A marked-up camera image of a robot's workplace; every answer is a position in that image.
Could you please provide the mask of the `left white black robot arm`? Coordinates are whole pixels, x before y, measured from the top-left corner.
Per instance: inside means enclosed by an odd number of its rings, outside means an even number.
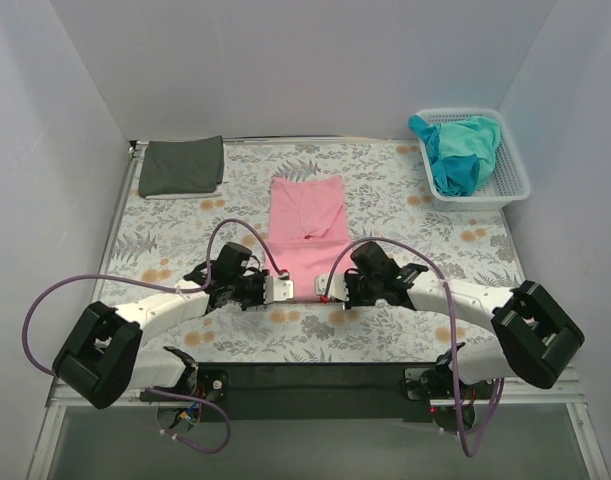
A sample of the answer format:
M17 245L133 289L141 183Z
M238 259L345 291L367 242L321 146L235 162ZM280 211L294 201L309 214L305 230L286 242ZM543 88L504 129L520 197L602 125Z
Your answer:
M184 275L170 293L108 306L88 305L56 355L52 370L98 409L127 390L154 388L194 396L198 363L176 347L146 353L141 347L182 322L203 317L230 302L245 310L266 300L267 269L250 264L252 252L233 242L216 260Z

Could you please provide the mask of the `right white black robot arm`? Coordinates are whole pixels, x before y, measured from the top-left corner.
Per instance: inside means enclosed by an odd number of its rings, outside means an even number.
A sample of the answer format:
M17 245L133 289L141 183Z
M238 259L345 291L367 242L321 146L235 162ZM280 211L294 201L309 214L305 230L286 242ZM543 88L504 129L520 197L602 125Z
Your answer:
M448 281L428 262L400 266L374 241L350 255L355 270L344 275L346 308L383 300L395 307L439 313L482 328L494 339L459 344L440 356L428 379L457 378L473 385L516 376L547 390L585 342L581 329L540 284L488 287Z

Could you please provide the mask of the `pink t-shirt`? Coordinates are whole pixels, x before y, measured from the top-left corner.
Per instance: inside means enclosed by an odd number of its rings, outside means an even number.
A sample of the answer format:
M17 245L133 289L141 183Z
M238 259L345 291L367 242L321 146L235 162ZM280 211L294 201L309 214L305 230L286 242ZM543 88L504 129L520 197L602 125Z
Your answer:
M292 182L272 179L266 243L294 284L294 300L318 298L315 278L331 271L350 243L342 177Z

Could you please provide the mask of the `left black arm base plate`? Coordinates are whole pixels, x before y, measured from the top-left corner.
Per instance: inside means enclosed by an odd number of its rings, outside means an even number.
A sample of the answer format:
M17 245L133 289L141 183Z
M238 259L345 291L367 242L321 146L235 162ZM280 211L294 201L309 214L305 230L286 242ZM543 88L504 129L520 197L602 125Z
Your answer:
M219 403L226 399L229 372L212 368L189 368L172 387L152 387L139 394L143 402L184 401L185 397Z

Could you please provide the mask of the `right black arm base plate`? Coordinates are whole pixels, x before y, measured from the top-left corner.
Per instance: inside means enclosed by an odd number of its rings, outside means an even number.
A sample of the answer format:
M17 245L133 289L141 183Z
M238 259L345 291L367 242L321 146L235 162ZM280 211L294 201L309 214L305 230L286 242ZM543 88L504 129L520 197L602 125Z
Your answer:
M409 400L454 400L455 390L452 372L438 371L435 368L407 368L399 382L403 396ZM477 399L490 399L493 384L488 381L474 385L459 383L459 399L467 403Z

